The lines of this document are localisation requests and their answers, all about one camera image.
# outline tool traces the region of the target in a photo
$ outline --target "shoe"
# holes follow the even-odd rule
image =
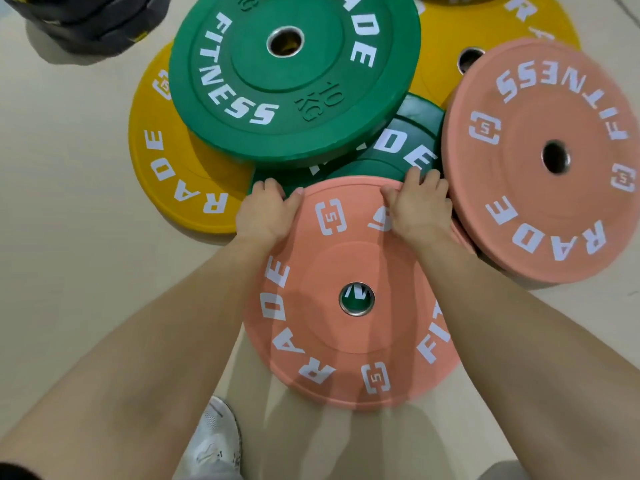
[[[221,461],[229,465],[228,470],[239,473],[241,446],[236,417],[224,401],[212,396],[182,455],[178,472],[197,477]]]

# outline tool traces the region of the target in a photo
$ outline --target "human arm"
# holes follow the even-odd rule
[[[83,357],[0,441],[0,461],[43,480],[170,479],[300,206],[281,192],[258,182],[233,241]]]
[[[451,238],[438,172],[385,188],[462,364],[534,480],[629,479],[640,470],[640,372]]]

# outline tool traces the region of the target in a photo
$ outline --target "hand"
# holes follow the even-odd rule
[[[269,250],[286,238],[302,203],[304,189],[296,189],[283,201],[284,195],[282,186],[273,178],[256,182],[236,216],[237,237]]]
[[[406,174],[400,192],[393,187],[381,189],[391,211],[393,230],[414,250],[440,237],[451,236],[453,205],[447,198],[449,183],[431,170],[420,184],[420,169]]]

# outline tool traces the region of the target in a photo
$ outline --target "beige floor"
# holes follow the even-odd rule
[[[215,252],[140,189],[127,118],[146,65],[196,0],[174,0],[128,53],[92,64],[0,6],[0,435],[126,316]],[[640,114],[640,29],[612,0],[561,0],[585,51]],[[640,2],[626,0],[640,15]],[[536,292],[640,365],[640,234],[610,269]],[[475,480],[513,452],[459,367],[393,411],[352,415],[288,391],[244,335],[217,393],[235,409],[250,480]]]

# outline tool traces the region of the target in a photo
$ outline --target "forearm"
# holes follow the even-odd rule
[[[640,467],[638,370],[452,240],[418,254],[469,377],[534,478]]]
[[[0,460],[47,480],[171,478],[267,252],[235,240],[133,315],[20,421]]]

